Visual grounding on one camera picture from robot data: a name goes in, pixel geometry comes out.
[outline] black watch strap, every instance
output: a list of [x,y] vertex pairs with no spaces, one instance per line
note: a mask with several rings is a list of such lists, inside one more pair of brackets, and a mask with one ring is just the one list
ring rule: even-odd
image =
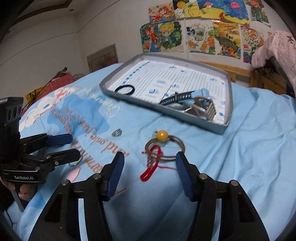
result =
[[171,97],[165,98],[162,101],[159,102],[160,105],[169,105],[169,104],[174,104],[174,103],[178,103],[181,101],[185,101],[185,100],[191,100],[194,99],[194,97],[191,96],[191,93],[194,91],[189,91],[189,92],[184,92],[184,93],[180,93],[180,94],[175,94]]

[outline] pink clothing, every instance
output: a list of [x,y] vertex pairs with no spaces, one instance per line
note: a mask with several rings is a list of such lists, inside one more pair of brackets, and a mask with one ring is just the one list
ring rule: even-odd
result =
[[252,56],[253,68],[263,67],[272,56],[281,65],[296,92],[296,46],[294,37],[284,31],[276,31]]

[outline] human hand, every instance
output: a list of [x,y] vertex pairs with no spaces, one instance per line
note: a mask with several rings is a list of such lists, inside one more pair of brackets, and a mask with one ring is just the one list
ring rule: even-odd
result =
[[[5,178],[0,177],[0,181],[3,185],[8,188],[10,191],[15,190],[15,185],[13,183],[8,182]],[[25,201],[30,201],[32,197],[35,195],[37,191],[37,186],[33,184],[23,184],[20,186],[20,191],[18,193],[20,199]]]

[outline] ceiling trim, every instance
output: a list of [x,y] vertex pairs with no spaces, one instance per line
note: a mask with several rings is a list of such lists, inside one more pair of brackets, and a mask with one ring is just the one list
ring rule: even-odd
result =
[[32,11],[30,13],[27,13],[27,14],[17,18],[12,26],[16,25],[17,23],[19,23],[19,22],[21,22],[21,21],[23,21],[23,20],[25,20],[27,18],[33,17],[35,15],[38,15],[38,14],[41,14],[41,13],[44,13],[44,12],[57,10],[57,9],[62,9],[62,8],[67,8],[67,7],[69,7],[69,5],[70,5],[70,3],[72,1],[73,0],[66,0],[65,3],[63,3],[63,4],[56,4],[56,5],[52,5],[52,6],[48,6],[48,7],[43,7],[43,8],[37,9],[35,11]]

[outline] tray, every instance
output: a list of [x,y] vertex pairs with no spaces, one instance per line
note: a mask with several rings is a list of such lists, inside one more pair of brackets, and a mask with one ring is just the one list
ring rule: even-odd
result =
[[[159,83],[163,83],[163,89],[155,87]],[[126,88],[115,92],[122,85],[134,86],[135,92],[130,96],[124,94],[129,92]],[[227,72],[160,54],[142,53],[133,57],[105,77],[99,86],[107,96],[161,112],[217,134],[223,134],[228,127],[233,109],[231,82]],[[174,92],[173,87],[181,89],[178,93],[207,89],[217,112],[214,119],[204,120],[184,113],[180,107],[160,105],[160,98],[166,98]]]

